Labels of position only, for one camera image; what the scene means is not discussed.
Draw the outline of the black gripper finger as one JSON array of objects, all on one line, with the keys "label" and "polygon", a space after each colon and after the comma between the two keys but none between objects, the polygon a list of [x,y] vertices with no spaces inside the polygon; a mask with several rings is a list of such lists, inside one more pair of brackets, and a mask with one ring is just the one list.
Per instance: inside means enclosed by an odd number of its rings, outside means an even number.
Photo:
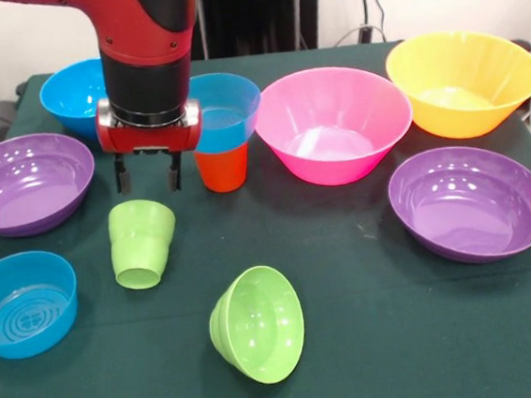
[{"label": "black gripper finger", "polygon": [[132,189],[131,176],[125,166],[125,160],[122,154],[116,153],[114,156],[114,176],[116,177],[117,193],[128,195]]},{"label": "black gripper finger", "polygon": [[176,192],[182,188],[182,154],[180,152],[167,152],[170,156],[170,167],[168,170],[168,185],[171,192]]}]

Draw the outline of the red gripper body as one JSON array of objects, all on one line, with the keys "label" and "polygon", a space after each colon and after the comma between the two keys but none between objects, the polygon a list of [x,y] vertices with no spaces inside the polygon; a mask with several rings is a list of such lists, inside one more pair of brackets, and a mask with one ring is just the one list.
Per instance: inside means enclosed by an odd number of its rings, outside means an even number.
[{"label": "red gripper body", "polygon": [[96,133],[106,153],[131,154],[162,150],[170,153],[194,151],[202,130],[202,114],[197,100],[187,100],[180,119],[165,125],[138,126],[115,116],[107,98],[96,105]]}]

